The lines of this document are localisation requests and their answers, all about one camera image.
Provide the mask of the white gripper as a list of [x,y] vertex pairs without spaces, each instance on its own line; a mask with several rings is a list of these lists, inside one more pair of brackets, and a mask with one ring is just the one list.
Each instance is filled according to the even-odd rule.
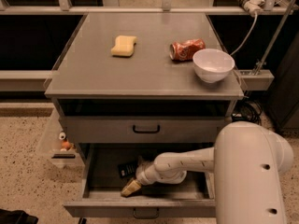
[[121,191],[122,197],[129,197],[139,191],[143,186],[152,185],[161,181],[161,176],[155,168],[153,161],[147,161],[142,156],[138,157],[135,178],[131,178]]

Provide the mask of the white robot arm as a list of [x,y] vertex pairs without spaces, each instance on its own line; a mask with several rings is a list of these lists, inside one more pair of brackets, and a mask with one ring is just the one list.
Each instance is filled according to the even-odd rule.
[[121,195],[156,182],[179,184],[189,171],[212,172],[217,224],[287,224],[279,176],[292,163],[292,147],[285,138],[238,121],[219,132],[213,147],[141,160]]

